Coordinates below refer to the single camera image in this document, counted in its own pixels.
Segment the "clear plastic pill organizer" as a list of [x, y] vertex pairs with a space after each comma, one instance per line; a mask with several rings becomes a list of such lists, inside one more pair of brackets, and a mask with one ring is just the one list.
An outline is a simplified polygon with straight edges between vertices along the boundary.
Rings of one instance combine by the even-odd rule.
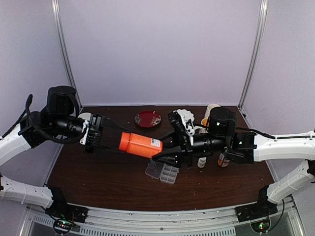
[[145, 170], [145, 174], [161, 182], [174, 184], [179, 173], [179, 168], [151, 160]]

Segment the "orange pill bottle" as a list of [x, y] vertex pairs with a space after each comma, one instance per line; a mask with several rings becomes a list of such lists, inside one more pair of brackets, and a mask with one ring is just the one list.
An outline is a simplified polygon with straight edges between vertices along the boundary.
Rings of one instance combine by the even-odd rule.
[[151, 159], [163, 150], [162, 141], [135, 133], [123, 132], [119, 150], [129, 154]]

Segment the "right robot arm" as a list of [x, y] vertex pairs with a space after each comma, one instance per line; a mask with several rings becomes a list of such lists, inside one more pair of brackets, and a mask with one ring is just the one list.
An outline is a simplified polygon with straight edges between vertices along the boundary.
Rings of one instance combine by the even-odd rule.
[[168, 115], [173, 132], [170, 147], [153, 160], [174, 167], [192, 165], [193, 157], [221, 152], [225, 159], [237, 164], [252, 164], [272, 159], [301, 159], [301, 164], [281, 180], [260, 189], [258, 200], [251, 205], [253, 214], [264, 216], [272, 207], [315, 179], [315, 133], [269, 135], [254, 129], [237, 127], [237, 115], [228, 108], [211, 105], [205, 132], [196, 134], [193, 117], [185, 110]]

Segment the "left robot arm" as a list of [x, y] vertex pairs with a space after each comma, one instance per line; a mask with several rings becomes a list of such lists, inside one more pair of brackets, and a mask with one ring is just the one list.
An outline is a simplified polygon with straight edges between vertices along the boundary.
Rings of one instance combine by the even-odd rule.
[[[0, 138], [1, 164], [45, 141], [62, 145], [80, 143], [87, 153], [95, 153], [96, 150], [107, 148], [100, 143], [103, 128], [126, 130], [107, 117], [80, 114], [76, 89], [73, 87], [49, 88], [46, 106], [40, 112], [30, 111], [32, 98], [31, 94], [27, 97], [24, 111]], [[0, 177], [0, 197], [37, 205], [59, 218], [67, 218], [74, 211], [61, 189], [33, 186], [5, 176]]]

